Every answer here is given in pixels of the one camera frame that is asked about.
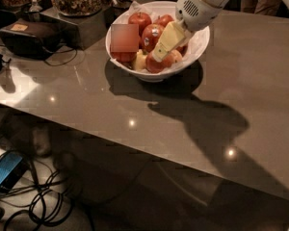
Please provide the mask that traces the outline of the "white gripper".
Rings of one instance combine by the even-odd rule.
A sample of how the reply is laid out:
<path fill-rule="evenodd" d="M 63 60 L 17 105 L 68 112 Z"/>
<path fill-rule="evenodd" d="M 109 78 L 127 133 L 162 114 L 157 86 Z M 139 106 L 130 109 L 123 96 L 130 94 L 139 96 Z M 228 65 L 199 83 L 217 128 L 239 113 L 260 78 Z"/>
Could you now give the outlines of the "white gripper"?
<path fill-rule="evenodd" d="M 204 29 L 221 10 L 206 0 L 177 0 L 176 21 L 169 22 L 159 37 L 152 51 L 154 60 L 162 62 L 173 49 L 187 42 L 187 31 L 192 33 Z"/>

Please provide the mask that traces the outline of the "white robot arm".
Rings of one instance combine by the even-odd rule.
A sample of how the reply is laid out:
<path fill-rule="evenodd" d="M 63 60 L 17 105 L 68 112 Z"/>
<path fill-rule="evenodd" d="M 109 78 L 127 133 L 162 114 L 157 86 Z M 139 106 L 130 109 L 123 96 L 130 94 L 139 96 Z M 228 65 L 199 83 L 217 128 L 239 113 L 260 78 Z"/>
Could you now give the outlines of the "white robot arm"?
<path fill-rule="evenodd" d="M 195 32 L 208 26 L 229 0 L 177 0 L 176 19 L 167 25 L 159 38 L 152 56 L 157 62 L 164 60 L 177 46 L 186 43 Z M 241 11 L 276 15 L 280 3 L 289 10 L 289 0 L 241 0 Z"/>

